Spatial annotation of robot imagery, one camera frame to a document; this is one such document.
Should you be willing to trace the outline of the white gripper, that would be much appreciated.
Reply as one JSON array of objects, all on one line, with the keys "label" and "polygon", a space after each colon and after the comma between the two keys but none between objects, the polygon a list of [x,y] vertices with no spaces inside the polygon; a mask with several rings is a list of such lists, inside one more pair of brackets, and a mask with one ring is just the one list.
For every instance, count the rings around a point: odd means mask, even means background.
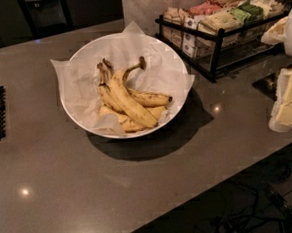
[{"label": "white gripper", "polygon": [[[261,42],[268,45],[284,42],[286,54],[292,56],[292,9],[288,17],[280,19],[263,34]],[[269,128],[275,132],[288,132],[292,129],[292,68],[280,71],[276,96]]]}]

